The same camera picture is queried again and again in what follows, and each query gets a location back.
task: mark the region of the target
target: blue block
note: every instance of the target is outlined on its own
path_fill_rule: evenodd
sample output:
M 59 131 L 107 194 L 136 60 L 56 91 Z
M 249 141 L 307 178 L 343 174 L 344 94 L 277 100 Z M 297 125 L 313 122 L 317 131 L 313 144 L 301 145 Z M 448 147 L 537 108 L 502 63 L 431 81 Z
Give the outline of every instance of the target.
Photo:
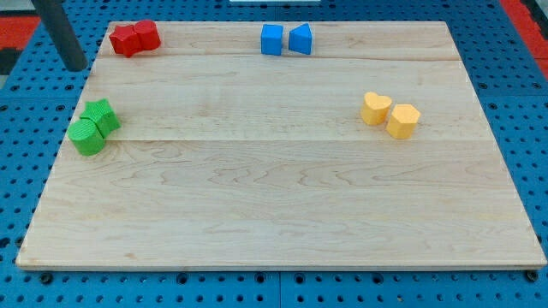
M 282 55 L 283 26 L 263 25 L 260 34 L 260 52 L 263 55 Z
M 289 50 L 310 55 L 312 52 L 312 31 L 310 26 L 302 24 L 289 32 Z

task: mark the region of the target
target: blue triangular prism block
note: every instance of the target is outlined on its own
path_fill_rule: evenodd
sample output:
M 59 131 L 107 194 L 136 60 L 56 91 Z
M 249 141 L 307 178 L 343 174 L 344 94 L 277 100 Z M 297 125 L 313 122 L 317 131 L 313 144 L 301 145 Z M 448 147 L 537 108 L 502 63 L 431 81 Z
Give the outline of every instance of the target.
M 310 55 L 312 52 L 312 31 L 310 26 L 302 24 L 289 32 L 289 50 Z

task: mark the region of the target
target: red surface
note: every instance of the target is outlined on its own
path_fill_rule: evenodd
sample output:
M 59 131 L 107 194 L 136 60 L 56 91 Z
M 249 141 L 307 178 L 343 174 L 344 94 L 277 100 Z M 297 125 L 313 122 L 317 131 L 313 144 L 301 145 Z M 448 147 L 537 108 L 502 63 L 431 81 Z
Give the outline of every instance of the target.
M 144 50 L 155 50 L 160 46 L 160 36 L 154 21 L 139 21 L 134 25 L 134 30 L 139 35 L 140 45 Z
M 500 0 L 500 3 L 548 79 L 548 41 L 540 33 L 539 25 L 531 17 L 529 9 L 519 0 Z
M 0 17 L 0 49 L 25 49 L 39 23 L 37 16 Z
M 114 52 L 131 57 L 134 53 L 142 51 L 139 35 L 134 31 L 134 26 L 116 26 L 114 32 L 109 35 Z

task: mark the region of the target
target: yellow block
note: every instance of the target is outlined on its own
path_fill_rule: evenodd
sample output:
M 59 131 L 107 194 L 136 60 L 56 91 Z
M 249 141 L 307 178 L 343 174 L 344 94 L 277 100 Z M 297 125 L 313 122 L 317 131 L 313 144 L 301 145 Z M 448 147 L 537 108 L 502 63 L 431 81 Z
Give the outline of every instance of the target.
M 411 104 L 397 104 L 392 110 L 386 131 L 396 139 L 407 139 L 413 134 L 420 112 Z
M 361 118 L 367 125 L 378 125 L 386 120 L 392 98 L 380 96 L 375 92 L 367 92 L 363 98 Z

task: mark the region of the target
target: yellow heart-shaped block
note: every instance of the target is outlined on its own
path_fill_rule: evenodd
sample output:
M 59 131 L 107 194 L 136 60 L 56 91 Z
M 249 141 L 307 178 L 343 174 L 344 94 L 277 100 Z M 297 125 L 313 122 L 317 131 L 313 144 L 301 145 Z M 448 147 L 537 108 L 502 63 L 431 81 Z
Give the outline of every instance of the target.
M 361 118 L 367 125 L 378 125 L 386 120 L 391 105 L 392 98 L 367 92 L 363 98 Z

